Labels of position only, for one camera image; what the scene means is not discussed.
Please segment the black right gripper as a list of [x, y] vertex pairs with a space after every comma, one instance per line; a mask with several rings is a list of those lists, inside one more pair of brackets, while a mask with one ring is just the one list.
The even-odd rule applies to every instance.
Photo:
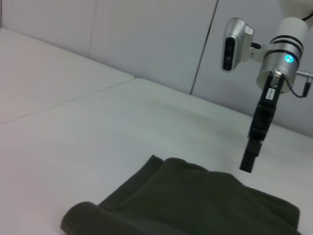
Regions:
[[276, 111], [276, 104], [284, 84], [282, 77], [270, 74], [258, 102], [248, 133], [248, 142], [240, 170], [251, 173], [256, 157], [259, 156], [263, 141]]

